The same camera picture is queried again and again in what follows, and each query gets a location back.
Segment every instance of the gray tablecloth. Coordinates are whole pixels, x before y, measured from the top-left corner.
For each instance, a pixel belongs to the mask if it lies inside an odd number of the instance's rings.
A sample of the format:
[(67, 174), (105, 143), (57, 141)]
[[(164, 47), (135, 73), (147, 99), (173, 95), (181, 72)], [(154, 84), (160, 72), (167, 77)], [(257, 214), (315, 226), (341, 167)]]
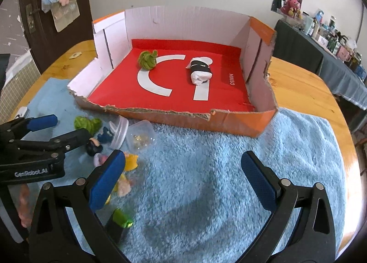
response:
[(367, 88), (341, 60), (335, 59), (311, 37), (279, 20), (275, 26), (277, 39), (274, 57), (283, 59), (318, 76), (330, 91), (362, 110), (367, 109)]

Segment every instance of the clear plastic container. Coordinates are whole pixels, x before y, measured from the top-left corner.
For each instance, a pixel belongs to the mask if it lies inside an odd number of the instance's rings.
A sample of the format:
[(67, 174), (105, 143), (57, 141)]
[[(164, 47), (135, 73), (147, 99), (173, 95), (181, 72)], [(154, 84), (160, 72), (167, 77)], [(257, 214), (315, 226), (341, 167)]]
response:
[(131, 153), (137, 154), (156, 143), (157, 135), (148, 120), (135, 123), (127, 129), (126, 142)]
[(118, 116), (116, 120), (110, 121), (109, 124), (110, 130), (113, 133), (113, 139), (111, 141), (110, 148), (120, 149), (129, 127), (129, 120), (127, 120), (125, 117)]

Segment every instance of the torn cardboard edge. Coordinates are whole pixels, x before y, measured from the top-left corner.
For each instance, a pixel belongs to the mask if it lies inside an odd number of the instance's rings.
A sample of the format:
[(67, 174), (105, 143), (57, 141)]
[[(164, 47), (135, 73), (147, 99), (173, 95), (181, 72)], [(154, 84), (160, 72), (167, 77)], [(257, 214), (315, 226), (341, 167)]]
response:
[[(276, 32), (256, 18), (201, 7), (155, 6), (129, 9), (96, 20), (93, 22), (93, 30), (98, 58), (93, 59), (68, 84), (70, 92), (82, 108), (118, 113), (128, 118), (249, 136), (259, 135), (278, 111), (267, 78)], [(243, 78), (256, 112), (213, 109), (210, 113), (189, 113), (143, 108), (120, 109), (113, 105), (102, 107), (89, 102), (88, 97), (93, 90), (130, 53), (132, 39), (192, 40), (241, 48)]]

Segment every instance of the dark brown door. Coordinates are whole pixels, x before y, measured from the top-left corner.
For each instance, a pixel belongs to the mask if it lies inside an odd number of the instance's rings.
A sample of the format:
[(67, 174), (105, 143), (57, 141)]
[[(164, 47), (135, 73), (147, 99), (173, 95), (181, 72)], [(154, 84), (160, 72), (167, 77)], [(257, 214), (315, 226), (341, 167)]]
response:
[(89, 0), (77, 0), (80, 16), (61, 32), (57, 32), (51, 11), (36, 11), (33, 14), (35, 31), (30, 33), (27, 23), (26, 5), (32, 5), (32, 12), (41, 9), (41, 0), (19, 0), (25, 37), (31, 54), (43, 73), (68, 49), (82, 41), (93, 39), (92, 15)]

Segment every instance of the metal screw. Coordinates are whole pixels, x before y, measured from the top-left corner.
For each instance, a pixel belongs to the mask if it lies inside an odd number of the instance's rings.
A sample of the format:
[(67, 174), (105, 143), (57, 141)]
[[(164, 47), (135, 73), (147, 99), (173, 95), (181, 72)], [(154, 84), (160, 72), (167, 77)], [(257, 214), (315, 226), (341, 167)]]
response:
[(86, 180), (84, 178), (78, 178), (75, 183), (76, 185), (83, 185), (86, 183)]
[(46, 182), (46, 183), (42, 186), (42, 188), (43, 188), (44, 190), (48, 190), (50, 187), (51, 187), (51, 183), (50, 183), (50, 182)]
[(291, 182), (289, 181), (289, 179), (284, 178), (281, 180), (281, 184), (284, 186), (290, 186)]
[(324, 186), (322, 185), (322, 183), (320, 183), (320, 182), (318, 182), (317, 184), (316, 184), (316, 187), (320, 190), (320, 191), (322, 191), (323, 189), (324, 189)]

